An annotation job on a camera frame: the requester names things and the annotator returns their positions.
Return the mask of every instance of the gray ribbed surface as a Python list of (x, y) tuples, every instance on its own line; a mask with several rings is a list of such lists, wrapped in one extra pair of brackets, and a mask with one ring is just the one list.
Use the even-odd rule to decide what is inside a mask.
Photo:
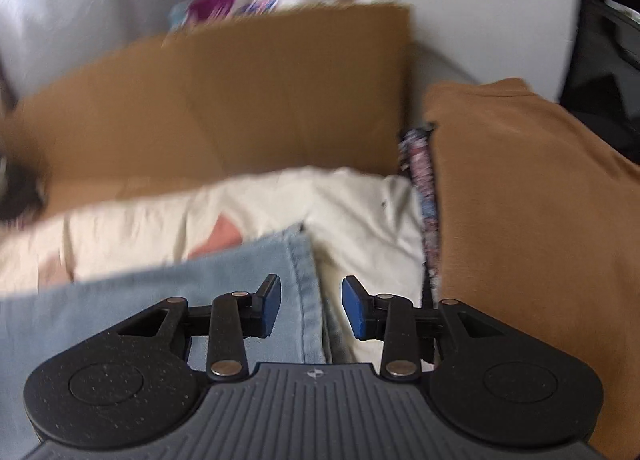
[[(316, 378), (309, 375), (320, 371)], [(366, 364), (263, 364), (240, 384), (210, 389), (180, 429), (146, 446), (80, 452), (46, 443), (28, 460), (430, 459), (597, 460), (584, 444), (519, 455), (478, 445), (444, 426), (412, 386)]]

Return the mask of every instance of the white fabric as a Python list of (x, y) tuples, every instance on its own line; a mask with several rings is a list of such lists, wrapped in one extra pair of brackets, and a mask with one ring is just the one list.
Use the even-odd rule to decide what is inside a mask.
[(76, 281), (179, 263), (209, 237), (220, 214), (236, 224), (245, 241), (302, 221), (323, 295), (340, 317), (353, 357), (378, 366), (382, 344), (353, 338), (340, 286), (346, 275), (355, 275), (370, 294), (388, 292), (419, 305), (420, 209), (410, 182), (401, 177), (286, 170), (73, 211), (0, 245), (0, 296), (35, 293), (39, 265), (58, 253)]

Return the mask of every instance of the cardboard box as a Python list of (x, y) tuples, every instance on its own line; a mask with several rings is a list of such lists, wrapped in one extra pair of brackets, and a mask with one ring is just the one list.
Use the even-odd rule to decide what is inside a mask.
[(409, 52), (394, 4), (224, 21), (73, 72), (0, 135), (49, 178), (49, 214), (287, 167), (393, 173)]

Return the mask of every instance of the metal screw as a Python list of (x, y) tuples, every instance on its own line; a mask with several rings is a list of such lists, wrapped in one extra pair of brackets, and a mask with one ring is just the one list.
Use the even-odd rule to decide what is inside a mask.
[(387, 363), (386, 370), (394, 377), (408, 377), (413, 375), (418, 367), (411, 361), (391, 361)]
[(211, 364), (211, 373), (220, 377), (231, 377), (242, 371), (242, 364), (238, 361), (218, 361)]

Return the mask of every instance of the multicolored knit fabric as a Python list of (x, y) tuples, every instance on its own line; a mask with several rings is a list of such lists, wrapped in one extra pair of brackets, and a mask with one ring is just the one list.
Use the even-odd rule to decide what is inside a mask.
[(405, 133), (399, 145), (401, 173), (411, 178), (414, 183), (422, 209), (422, 243), (425, 260), (423, 305), (440, 298), (438, 206), (429, 148), (429, 137), (433, 130), (433, 125), (428, 125), (427, 128), (411, 129)]

